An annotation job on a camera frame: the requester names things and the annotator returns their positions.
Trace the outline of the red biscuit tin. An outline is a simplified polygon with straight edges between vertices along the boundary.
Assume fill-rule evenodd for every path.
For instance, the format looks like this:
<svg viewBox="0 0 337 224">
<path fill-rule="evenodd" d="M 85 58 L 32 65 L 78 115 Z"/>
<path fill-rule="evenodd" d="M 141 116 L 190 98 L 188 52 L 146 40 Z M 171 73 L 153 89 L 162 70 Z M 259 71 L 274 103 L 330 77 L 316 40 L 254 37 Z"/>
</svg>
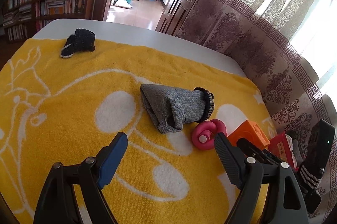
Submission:
<svg viewBox="0 0 337 224">
<path fill-rule="evenodd" d="M 291 152 L 285 134 L 286 133 L 282 132 L 270 139 L 268 150 L 282 161 L 287 162 L 292 169 L 298 170 L 303 162 L 303 156 L 301 155 L 299 149 L 299 141 L 296 139 L 298 141 L 298 145 L 296 145 L 294 150 Z"/>
</svg>

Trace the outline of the black knit sock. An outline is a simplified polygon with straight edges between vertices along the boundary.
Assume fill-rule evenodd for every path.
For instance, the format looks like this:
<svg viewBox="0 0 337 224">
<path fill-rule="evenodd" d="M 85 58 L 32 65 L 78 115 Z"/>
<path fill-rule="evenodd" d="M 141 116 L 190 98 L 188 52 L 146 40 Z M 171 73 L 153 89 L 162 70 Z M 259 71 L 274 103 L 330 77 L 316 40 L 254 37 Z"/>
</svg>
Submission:
<svg viewBox="0 0 337 224">
<path fill-rule="evenodd" d="M 66 39 L 66 43 L 60 51 L 61 58 L 70 58 L 76 52 L 95 50 L 95 34 L 86 29 L 78 28 L 75 33 Z"/>
</svg>

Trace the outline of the yellow white blanket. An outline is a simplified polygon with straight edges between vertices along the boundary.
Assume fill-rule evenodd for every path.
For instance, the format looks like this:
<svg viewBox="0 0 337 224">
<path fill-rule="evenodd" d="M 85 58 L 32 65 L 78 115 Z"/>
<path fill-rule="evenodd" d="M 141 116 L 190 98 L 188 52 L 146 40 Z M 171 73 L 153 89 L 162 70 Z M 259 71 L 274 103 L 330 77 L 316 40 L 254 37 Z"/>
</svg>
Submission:
<svg viewBox="0 0 337 224">
<path fill-rule="evenodd" d="M 64 40 L 29 39 L 1 69 L 1 193 L 32 223 L 53 163 L 95 156 L 118 132 L 128 147 L 103 195 L 119 223 L 223 223 L 238 190 L 215 151 L 191 143 L 194 124 L 161 134 L 142 84 L 213 93 L 212 117 L 228 132 L 251 120 L 275 126 L 247 78 L 148 47 L 96 41 L 93 52 L 60 57 Z"/>
</svg>

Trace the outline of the pastel socks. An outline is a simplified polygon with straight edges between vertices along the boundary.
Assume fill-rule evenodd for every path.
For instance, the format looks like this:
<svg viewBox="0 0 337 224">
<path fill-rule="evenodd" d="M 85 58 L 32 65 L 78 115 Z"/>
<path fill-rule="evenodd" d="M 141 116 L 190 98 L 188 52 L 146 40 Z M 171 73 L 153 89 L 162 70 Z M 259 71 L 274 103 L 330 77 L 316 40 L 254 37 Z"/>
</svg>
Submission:
<svg viewBox="0 0 337 224">
<path fill-rule="evenodd" d="M 289 149 L 292 152 L 294 150 L 294 147 L 298 145 L 298 141 L 296 139 L 293 139 L 290 135 L 285 134 L 287 143 L 289 145 Z"/>
</svg>

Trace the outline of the light orange rubber cube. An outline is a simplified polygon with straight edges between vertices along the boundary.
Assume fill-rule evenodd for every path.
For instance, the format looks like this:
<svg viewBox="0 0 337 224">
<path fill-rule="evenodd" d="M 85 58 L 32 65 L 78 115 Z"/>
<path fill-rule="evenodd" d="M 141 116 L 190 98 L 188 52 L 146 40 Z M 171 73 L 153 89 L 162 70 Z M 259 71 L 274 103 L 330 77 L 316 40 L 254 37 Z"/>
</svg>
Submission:
<svg viewBox="0 0 337 224">
<path fill-rule="evenodd" d="M 245 138 L 260 150 L 264 150 L 270 145 L 269 139 L 260 126 L 256 122 L 250 120 L 245 120 L 241 123 L 241 125 L 230 133 L 227 138 L 233 146 L 236 146 L 237 141 L 241 138 Z"/>
</svg>

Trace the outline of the patterned lace curtain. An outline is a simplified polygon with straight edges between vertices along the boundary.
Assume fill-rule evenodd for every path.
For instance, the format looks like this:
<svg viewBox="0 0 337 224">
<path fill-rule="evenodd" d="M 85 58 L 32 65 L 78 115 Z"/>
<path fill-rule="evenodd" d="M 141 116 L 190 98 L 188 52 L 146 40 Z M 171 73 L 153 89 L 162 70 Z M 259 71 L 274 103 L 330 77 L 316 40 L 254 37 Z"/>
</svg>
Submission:
<svg viewBox="0 0 337 224">
<path fill-rule="evenodd" d="M 336 124 L 336 0 L 196 0 L 178 36 L 240 65 L 297 159 L 319 120 Z"/>
</svg>

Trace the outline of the grey knit glove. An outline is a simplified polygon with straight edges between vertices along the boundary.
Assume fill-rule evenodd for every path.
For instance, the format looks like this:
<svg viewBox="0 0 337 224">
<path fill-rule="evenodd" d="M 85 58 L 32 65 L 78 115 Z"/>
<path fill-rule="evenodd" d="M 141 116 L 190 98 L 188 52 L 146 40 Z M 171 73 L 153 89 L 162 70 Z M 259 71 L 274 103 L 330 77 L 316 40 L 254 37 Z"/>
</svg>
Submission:
<svg viewBox="0 0 337 224">
<path fill-rule="evenodd" d="M 215 107 L 214 95 L 201 87 L 187 90 L 142 84 L 140 94 L 150 119 L 163 135 L 180 132 L 185 124 L 207 120 Z"/>
</svg>

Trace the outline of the pink foam knot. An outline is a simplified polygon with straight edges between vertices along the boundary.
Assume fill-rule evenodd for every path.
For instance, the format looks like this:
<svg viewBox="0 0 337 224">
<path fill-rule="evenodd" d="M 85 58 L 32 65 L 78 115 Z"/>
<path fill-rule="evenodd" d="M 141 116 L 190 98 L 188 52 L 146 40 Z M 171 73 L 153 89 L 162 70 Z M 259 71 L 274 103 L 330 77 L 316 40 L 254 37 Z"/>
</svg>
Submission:
<svg viewBox="0 0 337 224">
<path fill-rule="evenodd" d="M 218 133 L 227 136 L 227 129 L 219 119 L 205 120 L 199 123 L 191 133 L 193 145 L 201 151 L 214 149 L 214 138 Z"/>
</svg>

